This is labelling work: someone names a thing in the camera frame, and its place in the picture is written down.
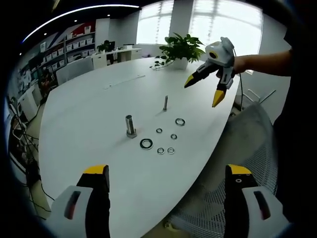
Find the plant pot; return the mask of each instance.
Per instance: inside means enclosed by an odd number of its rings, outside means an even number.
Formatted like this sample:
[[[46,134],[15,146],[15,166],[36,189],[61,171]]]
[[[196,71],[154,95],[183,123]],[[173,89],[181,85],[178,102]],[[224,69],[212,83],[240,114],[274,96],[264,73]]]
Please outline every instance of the plant pot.
[[[186,58],[176,59],[173,62],[174,69],[185,70],[188,65],[188,60]]]

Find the hex bolt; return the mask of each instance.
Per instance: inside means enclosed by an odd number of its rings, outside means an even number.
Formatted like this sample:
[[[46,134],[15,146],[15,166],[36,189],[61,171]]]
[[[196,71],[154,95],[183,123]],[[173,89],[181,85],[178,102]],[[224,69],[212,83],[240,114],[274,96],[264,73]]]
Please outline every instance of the hex bolt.
[[[167,100],[168,100],[168,96],[165,96],[165,102],[164,102],[163,111],[166,111],[166,110],[167,110]]]
[[[137,136],[137,132],[136,129],[134,128],[133,125],[133,120],[132,120],[132,116],[131,115],[127,115],[125,117],[125,123],[127,124],[127,136],[129,138],[134,138]]]

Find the desk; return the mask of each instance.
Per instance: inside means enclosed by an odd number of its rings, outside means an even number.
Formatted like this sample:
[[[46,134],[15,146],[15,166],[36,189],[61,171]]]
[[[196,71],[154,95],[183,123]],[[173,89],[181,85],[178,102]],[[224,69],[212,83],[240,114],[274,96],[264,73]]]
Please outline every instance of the desk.
[[[106,55],[110,54],[118,54],[118,62],[124,62],[128,60],[136,60],[141,58],[141,54],[139,53],[142,49],[131,48],[131,49],[123,49],[123,50],[114,50],[111,52],[106,52]]]
[[[51,91],[43,113],[39,160],[45,191],[56,198],[87,167],[108,164],[112,238],[141,237],[181,200],[213,152],[239,84],[234,78],[225,99],[212,108],[215,73],[184,89],[202,61],[186,70],[156,71],[149,68],[154,61],[131,60],[67,81]],[[125,134],[126,115],[137,129],[133,139]],[[177,126],[176,118],[185,119],[185,126]],[[151,150],[141,149],[143,138],[153,140]],[[159,147],[175,153],[159,155]]]

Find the window blinds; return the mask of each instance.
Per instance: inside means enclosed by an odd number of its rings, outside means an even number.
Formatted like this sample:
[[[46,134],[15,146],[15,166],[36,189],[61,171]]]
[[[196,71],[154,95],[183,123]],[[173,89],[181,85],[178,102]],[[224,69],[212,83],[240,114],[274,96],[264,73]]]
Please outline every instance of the window blinds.
[[[194,0],[189,33],[204,45],[228,37],[236,53],[258,54],[262,37],[262,10],[235,0]]]
[[[139,14],[137,44],[165,44],[169,35],[174,0],[160,1],[142,8]]]

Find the human arm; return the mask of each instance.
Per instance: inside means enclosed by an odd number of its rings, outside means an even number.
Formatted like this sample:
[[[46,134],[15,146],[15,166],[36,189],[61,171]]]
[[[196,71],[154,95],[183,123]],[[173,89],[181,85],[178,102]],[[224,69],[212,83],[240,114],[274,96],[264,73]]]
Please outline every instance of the human arm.
[[[238,56],[235,57],[234,70],[236,73],[250,69],[277,76],[291,76],[291,60],[291,50],[270,55]]]

